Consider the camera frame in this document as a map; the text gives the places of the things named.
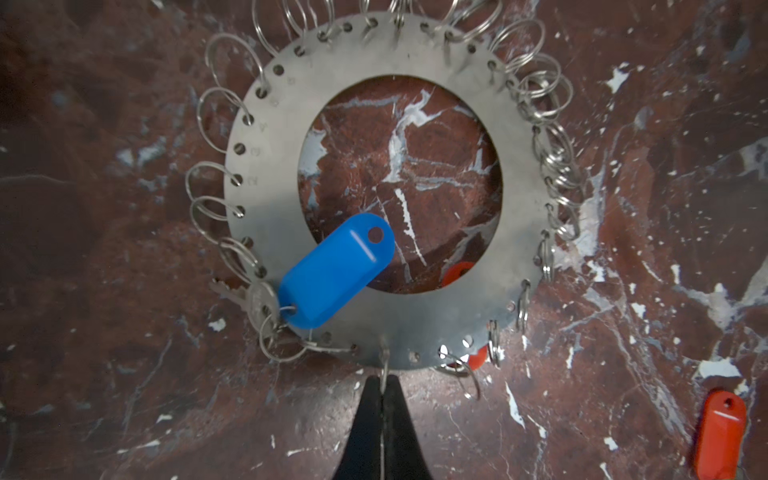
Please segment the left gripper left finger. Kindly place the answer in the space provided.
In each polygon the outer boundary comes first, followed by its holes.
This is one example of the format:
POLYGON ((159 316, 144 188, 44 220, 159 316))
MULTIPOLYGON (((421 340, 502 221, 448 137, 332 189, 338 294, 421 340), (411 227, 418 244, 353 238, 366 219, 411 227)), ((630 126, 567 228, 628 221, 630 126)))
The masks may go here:
POLYGON ((382 425, 381 378, 369 376, 333 480, 381 478, 382 425))

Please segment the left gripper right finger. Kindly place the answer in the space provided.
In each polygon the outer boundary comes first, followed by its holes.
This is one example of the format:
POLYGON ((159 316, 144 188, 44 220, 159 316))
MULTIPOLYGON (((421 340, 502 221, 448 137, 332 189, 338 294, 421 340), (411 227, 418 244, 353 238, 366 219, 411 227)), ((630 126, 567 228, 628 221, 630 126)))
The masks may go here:
POLYGON ((432 480, 407 401, 396 375, 388 374, 382 394, 383 479, 432 480))

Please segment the blue key tag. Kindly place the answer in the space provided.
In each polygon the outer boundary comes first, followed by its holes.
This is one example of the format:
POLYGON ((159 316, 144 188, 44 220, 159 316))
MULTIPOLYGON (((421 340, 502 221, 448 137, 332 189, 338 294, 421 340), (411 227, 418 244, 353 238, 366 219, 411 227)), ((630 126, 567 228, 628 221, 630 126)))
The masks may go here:
POLYGON ((389 266, 395 246, 383 218, 347 219, 283 277, 278 299, 286 322, 302 330, 325 324, 389 266))

